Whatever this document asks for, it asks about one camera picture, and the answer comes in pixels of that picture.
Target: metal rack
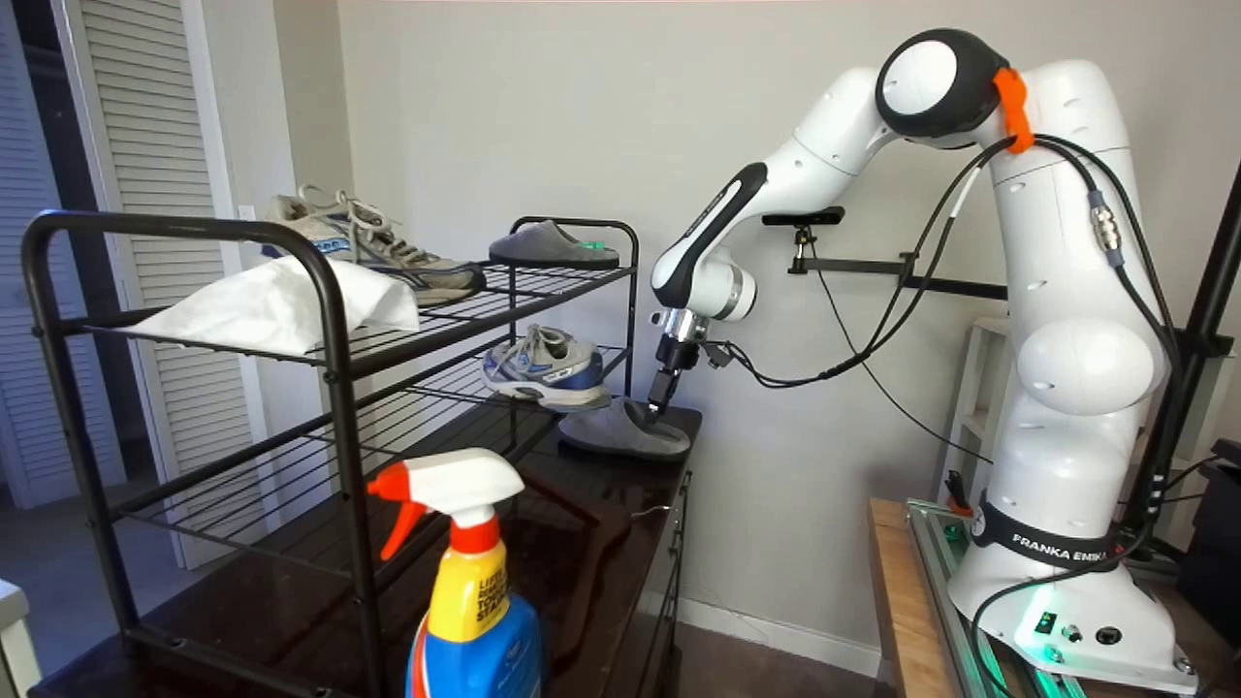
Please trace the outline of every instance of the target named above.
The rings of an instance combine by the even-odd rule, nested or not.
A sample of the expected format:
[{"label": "metal rack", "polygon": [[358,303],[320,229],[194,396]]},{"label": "metal rack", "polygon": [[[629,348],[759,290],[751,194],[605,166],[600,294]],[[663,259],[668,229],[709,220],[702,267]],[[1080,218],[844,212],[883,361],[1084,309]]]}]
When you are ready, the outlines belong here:
[{"label": "metal rack", "polygon": [[[508,458],[545,435],[552,417],[500,419],[460,419],[495,402],[477,374],[477,356],[488,346],[513,343],[516,322],[540,309],[563,305],[591,290],[623,282],[623,325],[620,343],[605,348],[605,367],[620,367],[623,396],[632,392],[632,314],[634,314],[634,259],[641,243],[623,220],[592,218],[552,218],[563,224],[605,229],[623,240],[623,267],[610,273],[569,273],[569,267],[486,267],[486,290],[426,309],[417,335],[346,335],[346,303],[331,264],[314,251],[311,240],[284,224],[269,220],[209,220],[209,218],[130,218],[130,212],[42,212],[32,220],[24,240],[24,276],[36,314],[36,335],[45,352],[50,387],[63,411],[63,432],[70,437],[70,458],[79,486],[90,504],[94,542],[106,568],[106,585],[121,620],[121,636],[170,652],[209,673],[238,674],[276,695],[340,695],[320,678],[285,674],[263,658],[245,657],[241,649],[213,649],[182,629],[161,629],[155,613],[141,613],[129,585],[124,550],[116,538],[121,520],[155,525],[177,537],[194,537],[226,548],[238,560],[280,564],[291,576],[331,579],[320,595],[320,613],[358,613],[358,644],[366,657],[366,695],[389,695],[389,658],[380,595],[441,537],[426,528],[410,548],[393,564],[375,568],[375,510],[366,499],[366,480],[371,471],[393,458],[422,455],[426,441],[441,446],[491,446]],[[79,398],[70,343],[73,336],[124,336],[124,343],[161,343],[141,336],[130,322],[155,314],[150,305],[121,309],[112,317],[63,317],[55,281],[50,281],[50,240],[55,237],[161,237],[161,240],[238,240],[280,249],[297,259],[314,282],[320,309],[320,348],[306,356],[271,356],[311,366],[320,377],[324,411],[291,432],[269,435],[238,455],[200,462],[176,480],[157,480],[134,497],[110,497],[85,435],[85,417]],[[227,346],[176,343],[185,348],[238,352]],[[375,392],[358,392],[358,379],[384,377]],[[251,510],[256,497],[276,497],[280,510]]]}]

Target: wooden floor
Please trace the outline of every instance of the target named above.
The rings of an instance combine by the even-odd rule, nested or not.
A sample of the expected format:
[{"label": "wooden floor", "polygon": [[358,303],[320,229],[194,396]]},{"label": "wooden floor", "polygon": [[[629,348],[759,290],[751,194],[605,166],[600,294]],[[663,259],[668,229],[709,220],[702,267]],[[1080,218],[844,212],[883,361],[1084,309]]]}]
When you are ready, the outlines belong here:
[{"label": "wooden floor", "polygon": [[677,623],[684,698],[894,698],[875,678]]}]

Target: white towel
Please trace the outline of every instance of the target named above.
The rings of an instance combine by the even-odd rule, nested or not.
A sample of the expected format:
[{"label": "white towel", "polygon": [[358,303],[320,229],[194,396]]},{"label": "white towel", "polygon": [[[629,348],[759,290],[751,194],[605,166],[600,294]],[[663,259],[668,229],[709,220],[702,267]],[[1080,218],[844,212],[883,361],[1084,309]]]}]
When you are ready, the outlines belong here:
[{"label": "white towel", "polygon": [[[417,331],[413,290],[393,276],[331,259],[346,294],[346,331]],[[280,356],[306,356],[320,346],[318,294],[297,259],[269,259],[226,276],[188,300],[145,317],[134,335],[238,346]]]}]

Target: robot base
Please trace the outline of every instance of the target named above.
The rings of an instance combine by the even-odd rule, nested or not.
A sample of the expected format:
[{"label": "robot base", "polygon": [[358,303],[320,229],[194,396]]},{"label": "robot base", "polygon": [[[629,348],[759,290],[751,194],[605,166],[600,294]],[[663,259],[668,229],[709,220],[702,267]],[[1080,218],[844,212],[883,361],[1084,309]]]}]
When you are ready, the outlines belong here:
[{"label": "robot base", "polygon": [[[1058,576],[1003,548],[971,548],[950,579],[955,610],[974,620],[993,595]],[[1198,674],[1176,649],[1171,616],[1130,572],[1080,576],[996,598],[978,629],[1046,674],[1196,695]]]}]

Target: white wall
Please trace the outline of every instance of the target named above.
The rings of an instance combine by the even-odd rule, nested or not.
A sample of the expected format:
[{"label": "white wall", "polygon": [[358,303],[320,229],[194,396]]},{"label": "white wall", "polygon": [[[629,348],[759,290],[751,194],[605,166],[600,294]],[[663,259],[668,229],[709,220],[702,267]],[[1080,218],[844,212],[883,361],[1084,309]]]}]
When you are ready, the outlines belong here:
[{"label": "white wall", "polygon": [[[1016,68],[1075,53],[1105,68],[1177,317],[1241,154],[1241,99],[1227,91],[1241,60],[1232,0],[336,9],[351,183],[406,220],[410,240],[450,256],[486,256],[521,212],[592,212],[632,220],[651,259],[739,163],[795,128],[834,74],[875,68],[910,30],[941,22],[985,34]],[[887,146],[844,194],[849,218],[827,249],[894,256],[956,163]],[[844,346],[817,289],[782,276],[787,251],[787,234],[739,240],[764,303],[729,336],[764,367],[804,377],[844,356]],[[1002,281],[985,189],[955,237],[946,276]],[[834,289],[853,335],[863,335],[887,282]],[[928,300],[872,361],[936,427],[946,427],[963,335],[981,309]],[[649,377],[651,335],[634,348]],[[863,377],[778,396],[739,367],[697,367],[684,386],[677,402],[704,411],[685,598],[694,610],[751,616],[748,632],[773,644],[804,636],[795,652],[872,673],[863,499],[936,497],[937,441],[909,427]]]}]

